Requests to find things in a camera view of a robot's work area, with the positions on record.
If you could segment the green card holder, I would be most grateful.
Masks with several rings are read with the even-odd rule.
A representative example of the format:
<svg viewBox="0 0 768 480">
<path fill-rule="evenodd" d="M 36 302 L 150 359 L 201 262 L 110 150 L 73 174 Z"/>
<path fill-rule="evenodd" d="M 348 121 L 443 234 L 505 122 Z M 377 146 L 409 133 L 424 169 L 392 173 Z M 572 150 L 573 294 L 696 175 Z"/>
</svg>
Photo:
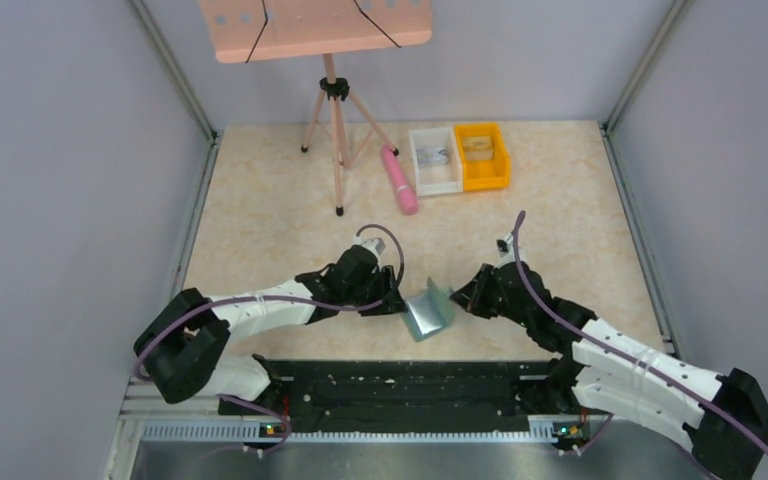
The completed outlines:
<svg viewBox="0 0 768 480">
<path fill-rule="evenodd" d="M 405 300 L 406 310 L 401 318 L 415 342 L 423 342 L 452 326 L 456 316 L 455 304 L 450 300 L 452 293 L 428 277 L 426 289 Z"/>
</svg>

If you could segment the silver credit card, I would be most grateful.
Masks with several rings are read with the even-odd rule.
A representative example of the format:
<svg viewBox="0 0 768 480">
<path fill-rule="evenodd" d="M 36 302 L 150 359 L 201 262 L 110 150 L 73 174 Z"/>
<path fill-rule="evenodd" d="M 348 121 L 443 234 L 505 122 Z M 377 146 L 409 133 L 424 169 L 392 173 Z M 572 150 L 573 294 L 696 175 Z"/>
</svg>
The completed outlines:
<svg viewBox="0 0 768 480">
<path fill-rule="evenodd" d="M 419 168 L 430 168 L 448 164 L 450 157 L 443 146 L 421 147 L 416 150 L 416 162 Z"/>
</svg>

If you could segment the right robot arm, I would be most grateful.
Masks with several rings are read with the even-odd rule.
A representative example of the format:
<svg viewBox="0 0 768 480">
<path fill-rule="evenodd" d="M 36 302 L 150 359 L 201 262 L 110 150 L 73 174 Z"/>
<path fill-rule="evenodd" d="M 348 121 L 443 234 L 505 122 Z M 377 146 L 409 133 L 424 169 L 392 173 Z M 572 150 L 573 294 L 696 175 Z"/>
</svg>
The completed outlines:
<svg viewBox="0 0 768 480">
<path fill-rule="evenodd" d="M 750 479 L 768 454 L 768 402 L 758 381 L 694 367 L 553 295 L 525 263 L 484 264 L 450 296 L 466 312 L 501 317 L 555 353 L 531 409 L 613 414 L 672 441 L 720 479 Z"/>
</svg>

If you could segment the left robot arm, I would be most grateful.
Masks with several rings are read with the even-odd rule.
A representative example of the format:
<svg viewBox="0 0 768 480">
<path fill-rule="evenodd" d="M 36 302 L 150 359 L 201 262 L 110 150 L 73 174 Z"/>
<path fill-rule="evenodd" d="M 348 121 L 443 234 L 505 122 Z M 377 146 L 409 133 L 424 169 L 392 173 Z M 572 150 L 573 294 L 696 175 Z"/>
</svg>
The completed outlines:
<svg viewBox="0 0 768 480">
<path fill-rule="evenodd" d="M 141 379 L 168 404 L 200 395 L 254 402 L 280 378 L 266 360 L 231 354 L 230 345 L 279 327 L 304 326 L 341 312 L 362 316 L 402 313 L 397 270 L 382 266 L 374 248 L 358 244 L 320 270 L 273 288 L 237 297 L 179 292 L 137 338 L 133 351 Z"/>
</svg>

